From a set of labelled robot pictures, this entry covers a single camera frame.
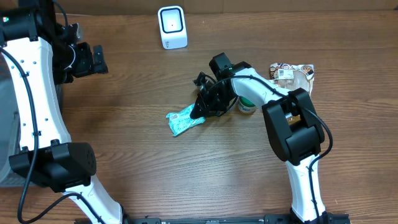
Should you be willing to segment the green capped bottle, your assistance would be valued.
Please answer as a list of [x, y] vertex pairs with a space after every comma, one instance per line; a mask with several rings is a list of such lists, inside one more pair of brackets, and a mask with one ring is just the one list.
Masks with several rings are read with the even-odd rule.
[[238, 99], [238, 109], [242, 113], [251, 114], [256, 111], [257, 107], [247, 98], [240, 96]]

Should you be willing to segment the teal tissue pack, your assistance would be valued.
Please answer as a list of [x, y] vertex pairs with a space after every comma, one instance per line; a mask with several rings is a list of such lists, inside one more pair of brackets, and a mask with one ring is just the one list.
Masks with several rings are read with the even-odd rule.
[[205, 122], [204, 117], [197, 119], [192, 119], [190, 117], [193, 107], [194, 104], [191, 104], [179, 112], [171, 112], [166, 115], [166, 118], [169, 120], [169, 127], [173, 132], [174, 137], [177, 137], [186, 130]]

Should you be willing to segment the brown white snack pouch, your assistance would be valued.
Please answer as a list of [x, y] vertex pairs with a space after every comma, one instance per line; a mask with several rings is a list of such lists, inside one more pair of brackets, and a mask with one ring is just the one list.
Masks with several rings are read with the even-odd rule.
[[273, 63], [269, 67], [271, 79], [275, 84], [289, 90], [303, 88], [312, 94], [315, 80], [315, 69], [312, 64], [292, 65], [289, 63]]

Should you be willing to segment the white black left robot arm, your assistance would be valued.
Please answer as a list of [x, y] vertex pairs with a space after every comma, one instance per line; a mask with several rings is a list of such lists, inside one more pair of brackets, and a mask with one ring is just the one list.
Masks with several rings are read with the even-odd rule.
[[82, 40], [80, 26], [60, 24], [56, 1], [19, 1], [1, 12], [1, 53], [11, 73], [20, 117], [20, 152], [11, 170], [27, 184], [69, 198], [90, 223], [127, 223], [123, 207], [96, 175], [86, 142], [73, 142], [62, 118], [56, 88], [108, 67], [100, 45]]

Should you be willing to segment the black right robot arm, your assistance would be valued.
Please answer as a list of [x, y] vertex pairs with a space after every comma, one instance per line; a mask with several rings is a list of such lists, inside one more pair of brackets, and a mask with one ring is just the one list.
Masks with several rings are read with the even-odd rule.
[[322, 202], [318, 162], [321, 144], [331, 132], [317, 115], [309, 93], [288, 90], [261, 77], [246, 62], [209, 64], [214, 77], [201, 72], [193, 81], [199, 93], [190, 116], [193, 119], [223, 116], [233, 99], [242, 96], [262, 111], [267, 137], [274, 154], [286, 164], [292, 190], [289, 223], [328, 223]]

